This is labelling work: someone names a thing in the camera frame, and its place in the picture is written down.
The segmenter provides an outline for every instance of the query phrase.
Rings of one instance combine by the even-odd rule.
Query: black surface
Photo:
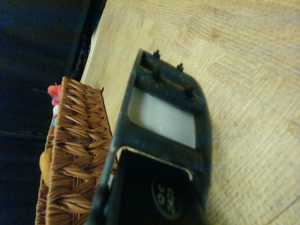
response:
[[[0,130],[46,134],[47,91],[76,65],[90,0],[0,2]]]
[[[202,225],[190,184],[186,171],[124,150],[105,224]]]
[[[0,143],[0,224],[34,224],[45,142],[0,137]]]

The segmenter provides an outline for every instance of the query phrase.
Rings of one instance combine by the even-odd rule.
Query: toy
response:
[[[39,166],[41,168],[44,183],[50,185],[50,164],[52,161],[52,148],[46,149],[40,157]]]
[[[61,99],[61,85],[51,85],[48,88],[48,93],[52,97],[52,105],[58,105]]]

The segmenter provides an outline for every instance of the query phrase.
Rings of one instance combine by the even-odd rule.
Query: dark fabric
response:
[[[49,85],[76,65],[90,0],[0,1],[0,130],[46,133]]]
[[[44,140],[0,137],[0,224],[34,224]]]

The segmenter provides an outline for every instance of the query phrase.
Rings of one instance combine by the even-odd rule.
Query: yellow object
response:
[[[50,164],[52,161],[52,148],[46,149],[39,160],[39,167],[41,168],[44,183],[49,187],[50,185]]]

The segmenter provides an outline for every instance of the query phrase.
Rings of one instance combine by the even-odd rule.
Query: black plastic part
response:
[[[112,171],[116,152],[119,148],[124,146],[139,150],[143,154],[190,171],[192,179],[187,181],[187,183],[188,186],[191,187],[190,190],[194,190],[193,207],[197,210],[197,215],[204,217],[211,168],[211,126],[206,100],[194,78],[183,73],[181,69],[176,69],[170,64],[163,62],[157,57],[157,55],[159,55],[158,51],[156,53],[157,54],[153,56],[140,50],[137,55],[97,195],[93,200],[92,213],[89,217],[88,225],[99,224],[93,220],[93,215],[97,214],[97,216],[103,217],[104,220],[106,220],[111,218],[111,215],[114,213],[116,213],[116,215],[123,213],[120,209],[124,209],[119,207],[118,202],[123,198],[123,195],[127,195],[123,190],[123,185],[127,181],[120,180],[120,177],[126,177],[126,179],[128,179],[130,175],[116,176],[109,194],[104,195],[103,190],[108,189],[109,176]],[[139,88],[181,110],[193,114],[196,129],[196,148],[190,148],[132,123],[128,118],[128,105],[133,87]],[[128,168],[123,168],[119,165],[117,174],[126,173],[127,169]],[[121,196],[113,195],[116,190]],[[109,223],[107,220],[104,224],[124,225],[125,223]]]
[[[203,225],[186,171],[123,150],[106,225]]]

